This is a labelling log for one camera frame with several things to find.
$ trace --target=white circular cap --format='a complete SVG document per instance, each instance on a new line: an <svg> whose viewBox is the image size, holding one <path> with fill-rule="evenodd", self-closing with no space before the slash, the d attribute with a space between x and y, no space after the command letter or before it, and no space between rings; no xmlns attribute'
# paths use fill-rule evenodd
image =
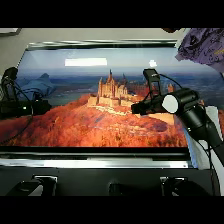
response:
<svg viewBox="0 0 224 224"><path fill-rule="evenodd" d="M167 95L163 99L162 106L169 113L174 114L178 110L178 101L173 95Z"/></svg>

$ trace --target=blue sky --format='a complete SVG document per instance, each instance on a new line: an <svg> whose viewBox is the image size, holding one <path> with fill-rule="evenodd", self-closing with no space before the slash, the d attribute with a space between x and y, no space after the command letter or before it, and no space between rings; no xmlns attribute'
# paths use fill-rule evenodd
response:
<svg viewBox="0 0 224 224"><path fill-rule="evenodd" d="M114 75L141 75L143 69L149 68L149 61L157 63L159 73L170 74L218 74L207 65L191 61L177 61L176 48L101 48L101 49L60 49L36 50L25 52L19 74L47 72L50 76L60 77L62 73L74 75L107 75L110 68ZM65 59L106 58L107 66L65 67Z"/></svg>

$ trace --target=castle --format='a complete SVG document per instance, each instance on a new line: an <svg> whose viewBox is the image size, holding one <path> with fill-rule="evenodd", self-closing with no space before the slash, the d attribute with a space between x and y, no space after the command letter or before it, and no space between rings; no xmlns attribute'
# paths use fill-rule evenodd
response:
<svg viewBox="0 0 224 224"><path fill-rule="evenodd" d="M168 91L175 91L175 86L169 84ZM110 70L109 76L105 83L103 82L102 77L99 80L97 96L90 96L88 100L88 106L106 104L110 107L131 107L133 103L142 100L148 94L148 92L149 87L147 83L144 83L143 85L139 85L135 82L128 83L124 74L121 81L116 81L112 76L112 71Z"/></svg>

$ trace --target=purple cloth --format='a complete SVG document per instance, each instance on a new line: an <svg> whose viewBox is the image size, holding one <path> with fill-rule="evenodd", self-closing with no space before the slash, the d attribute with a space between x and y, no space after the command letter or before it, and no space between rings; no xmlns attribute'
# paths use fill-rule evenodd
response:
<svg viewBox="0 0 224 224"><path fill-rule="evenodd" d="M191 28L184 37L177 60L191 60L224 72L224 28Z"/></svg>

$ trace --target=display screen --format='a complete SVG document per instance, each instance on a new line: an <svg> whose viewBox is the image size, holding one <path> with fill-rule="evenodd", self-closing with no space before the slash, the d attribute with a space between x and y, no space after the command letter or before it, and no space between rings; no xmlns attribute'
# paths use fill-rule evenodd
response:
<svg viewBox="0 0 224 224"><path fill-rule="evenodd" d="M24 110L27 98L39 102L36 110L46 102L51 107L33 116L24 131L29 116L2 119L0 141L8 146L187 147L183 127L172 114L131 113L131 105L149 92L146 68L198 91L201 103L218 107L223 129L221 74L207 65L178 62L176 54L169 47L26 51L16 79L18 100ZM163 77L161 87L162 94L178 89Z"/></svg>

